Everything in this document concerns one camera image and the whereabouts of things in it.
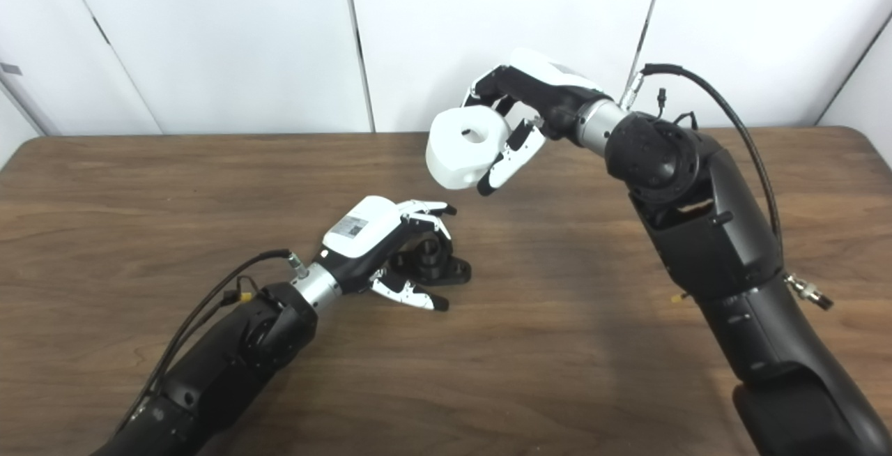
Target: black cable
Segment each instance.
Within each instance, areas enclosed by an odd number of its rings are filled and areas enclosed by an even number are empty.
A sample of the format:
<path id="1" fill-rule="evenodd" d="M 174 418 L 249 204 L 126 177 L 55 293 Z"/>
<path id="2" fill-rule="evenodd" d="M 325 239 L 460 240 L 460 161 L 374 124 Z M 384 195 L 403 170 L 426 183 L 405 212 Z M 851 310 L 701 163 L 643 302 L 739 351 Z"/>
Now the black cable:
<path id="1" fill-rule="evenodd" d="M 242 291 L 242 280 L 247 280 L 249 284 L 251 284 L 251 288 L 254 289 L 254 295 L 259 294 L 261 289 L 257 287 L 257 282 L 254 281 L 254 278 L 251 278 L 249 275 L 239 275 L 236 276 L 236 290 Z"/>
<path id="2" fill-rule="evenodd" d="M 153 386 L 155 386 L 155 383 L 157 383 L 159 379 L 164 377 L 164 375 L 167 373 L 168 367 L 170 366 L 170 361 L 173 360 L 173 358 L 176 356 L 176 352 L 179 351 L 179 349 L 183 345 L 183 342 L 185 342 L 183 336 L 189 331 L 189 326 L 192 323 L 192 320 L 195 320 L 195 317 L 198 316 L 198 313 L 201 313 L 201 310 L 203 310 L 207 306 L 207 304 L 209 304 L 210 301 L 213 300 L 213 298 L 216 297 L 217 294 L 219 294 L 220 291 L 223 290 L 223 287 L 229 284 L 229 282 L 232 282 L 232 279 L 235 278 L 237 275 L 240 275 L 243 271 L 245 271 L 245 269 L 248 269 L 250 266 L 257 264 L 262 260 L 274 258 L 288 259 L 290 255 L 291 251 L 287 249 L 267 250 L 267 252 L 259 253 L 251 259 L 243 262 L 242 265 L 234 269 L 232 273 L 226 275 L 226 278 L 220 280 L 220 283 L 217 284 L 216 287 L 210 289 L 210 293 L 204 296 L 204 299 L 201 300 L 200 303 L 198 303 L 198 306 L 196 306 L 192 310 L 192 312 L 189 313 L 189 315 L 185 318 L 182 325 L 179 326 L 179 329 L 176 329 L 176 332 L 170 339 L 170 342 L 168 342 L 168 346 L 164 350 L 162 357 L 159 358 L 158 363 L 155 364 L 155 367 L 149 374 L 149 379 L 146 380 L 146 385 L 143 385 L 143 388 L 139 391 L 139 393 L 137 393 L 137 398 L 133 401 L 133 404 L 130 405 L 130 408 L 127 409 L 127 413 L 124 415 L 124 418 L 122 418 L 121 421 L 118 422 L 118 425 L 117 427 L 115 427 L 112 437 L 116 436 L 118 432 L 123 430 L 128 421 L 130 421 L 130 418 L 133 417 L 133 413 L 137 411 L 137 408 L 139 408 L 140 403 L 142 403 L 143 399 L 146 398 L 147 395 L 149 395 L 150 390 L 152 390 Z"/>
<path id="3" fill-rule="evenodd" d="M 777 238 L 778 250 L 780 250 L 782 259 L 783 233 L 781 233 L 781 217 L 778 214 L 777 203 L 774 201 L 774 190 L 771 189 L 771 181 L 768 180 L 768 172 L 765 170 L 765 164 L 762 162 L 762 157 L 759 156 L 759 151 L 755 147 L 755 142 L 753 142 L 752 136 L 749 135 L 749 131 L 746 129 L 746 126 L 743 125 L 743 122 L 740 120 L 740 117 L 737 116 L 737 113 L 734 112 L 727 100 L 724 100 L 722 94 L 718 93 L 718 91 L 713 88 L 713 85 L 682 66 L 676 66 L 675 64 L 647 64 L 641 69 L 641 75 L 643 77 L 649 77 L 650 75 L 678 75 L 678 77 L 688 78 L 702 88 L 705 93 L 708 93 L 709 96 L 716 101 L 716 104 L 718 104 L 719 107 L 722 107 L 724 114 L 730 119 L 730 122 L 733 123 L 734 128 L 736 128 L 740 134 L 740 138 L 743 139 L 743 144 L 746 145 L 746 150 L 749 151 L 749 156 L 753 159 L 756 173 L 759 174 L 759 180 L 762 182 L 762 191 L 765 193 L 765 201 L 768 202 L 768 215 L 771 220 L 771 230 L 774 231 L 774 236 Z"/>
<path id="4" fill-rule="evenodd" d="M 672 122 L 672 124 L 678 125 L 678 123 L 681 123 L 682 119 L 685 119 L 686 117 L 689 117 L 691 119 L 691 129 L 692 130 L 700 129 L 700 125 L 697 124 L 697 115 L 694 114 L 694 111 L 683 113 L 683 114 L 679 115 L 678 117 L 676 117 L 675 121 Z"/>

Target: cable connector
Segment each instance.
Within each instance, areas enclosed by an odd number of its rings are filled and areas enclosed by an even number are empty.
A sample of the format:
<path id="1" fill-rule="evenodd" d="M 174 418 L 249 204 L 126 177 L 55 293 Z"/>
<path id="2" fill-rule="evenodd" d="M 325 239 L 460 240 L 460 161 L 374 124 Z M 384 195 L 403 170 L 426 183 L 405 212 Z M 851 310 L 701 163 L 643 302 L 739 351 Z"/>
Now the cable connector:
<path id="1" fill-rule="evenodd" d="M 790 288 L 800 299 L 809 301 L 809 303 L 817 304 L 822 310 L 826 311 L 833 307 L 833 300 L 825 296 L 818 290 L 817 285 L 812 282 L 797 278 L 796 273 L 786 275 L 783 278 L 787 287 Z"/>
<path id="2" fill-rule="evenodd" d="M 656 117 L 663 117 L 663 109 L 666 108 L 666 89 L 660 88 L 659 92 L 656 94 L 656 106 L 659 107 L 660 112 L 656 115 Z"/>
<path id="3" fill-rule="evenodd" d="M 290 256 L 288 256 L 288 264 L 291 265 L 291 268 L 294 270 L 294 273 L 297 274 L 297 278 L 304 279 L 309 275 L 309 269 L 306 266 L 303 266 L 303 262 L 300 261 L 300 258 L 297 257 L 297 254 L 292 252 Z"/>

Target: silver wrist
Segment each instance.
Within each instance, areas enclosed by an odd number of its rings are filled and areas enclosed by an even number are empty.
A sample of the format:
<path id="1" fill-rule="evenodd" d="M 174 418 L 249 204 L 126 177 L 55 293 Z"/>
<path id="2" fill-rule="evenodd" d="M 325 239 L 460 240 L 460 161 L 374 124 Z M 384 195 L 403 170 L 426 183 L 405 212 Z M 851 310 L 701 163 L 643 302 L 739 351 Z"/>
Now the silver wrist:
<path id="1" fill-rule="evenodd" d="M 306 268 L 305 274 L 296 276 L 291 284 L 316 313 L 333 303 L 341 295 L 341 287 L 334 276 L 315 262 Z"/>
<path id="2" fill-rule="evenodd" d="M 583 147 L 604 157 L 608 138 L 616 125 L 628 115 L 629 111 L 622 109 L 612 100 L 596 100 L 580 113 L 582 122 L 576 126 L 576 139 Z"/>

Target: sticker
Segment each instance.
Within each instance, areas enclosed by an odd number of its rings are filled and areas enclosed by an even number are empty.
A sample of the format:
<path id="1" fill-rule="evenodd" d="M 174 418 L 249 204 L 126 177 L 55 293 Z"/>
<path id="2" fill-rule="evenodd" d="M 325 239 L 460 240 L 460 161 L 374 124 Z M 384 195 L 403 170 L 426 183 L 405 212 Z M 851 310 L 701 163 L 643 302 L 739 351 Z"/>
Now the sticker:
<path id="1" fill-rule="evenodd" d="M 331 232 L 340 234 L 340 236 L 346 236 L 347 238 L 356 238 L 357 234 L 359 234 L 360 231 L 362 231 L 362 228 L 366 227 L 367 224 L 369 224 L 369 221 L 354 218 L 352 215 L 345 215 L 343 220 L 338 221 L 338 223 L 334 225 Z"/>

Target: silver connector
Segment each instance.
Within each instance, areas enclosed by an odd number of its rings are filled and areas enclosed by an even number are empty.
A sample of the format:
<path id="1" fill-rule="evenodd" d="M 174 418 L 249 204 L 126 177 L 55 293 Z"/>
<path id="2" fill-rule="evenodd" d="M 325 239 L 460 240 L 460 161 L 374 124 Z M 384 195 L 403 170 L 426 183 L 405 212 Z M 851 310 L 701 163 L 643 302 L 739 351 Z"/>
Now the silver connector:
<path id="1" fill-rule="evenodd" d="M 619 101 L 620 109 L 627 111 L 631 109 L 631 106 L 635 103 L 635 99 L 638 97 L 638 92 L 641 91 L 641 85 L 644 84 L 644 75 L 641 75 L 641 72 L 638 71 L 635 74 L 635 78 L 631 80 L 629 87 L 625 89 L 625 92 L 622 94 L 622 99 Z"/>
<path id="2" fill-rule="evenodd" d="M 576 126 L 576 139 L 584 148 L 589 148 L 600 157 L 604 157 L 604 149 L 608 138 L 616 125 L 629 115 L 629 111 L 617 106 L 609 99 L 596 100 L 580 113 L 580 121 Z"/>
<path id="3" fill-rule="evenodd" d="M 300 261 L 300 258 L 297 257 L 297 254 L 292 252 L 290 256 L 288 256 L 288 264 L 291 265 L 291 268 L 294 270 L 294 273 L 297 274 L 297 278 L 302 280 L 309 275 L 309 271 L 306 266 L 303 266 L 303 262 Z"/>
<path id="4" fill-rule="evenodd" d="M 833 301 L 822 294 L 812 282 L 798 278 L 794 273 L 784 276 L 783 281 L 800 299 L 817 304 L 823 310 L 829 310 L 833 306 Z"/>
<path id="5" fill-rule="evenodd" d="M 337 300 L 341 295 L 341 287 L 334 276 L 318 263 L 314 262 L 309 265 L 309 268 L 304 269 L 307 274 L 303 278 L 297 276 L 291 281 L 291 284 L 313 307 L 313 310 L 319 313 L 319 310 Z"/>

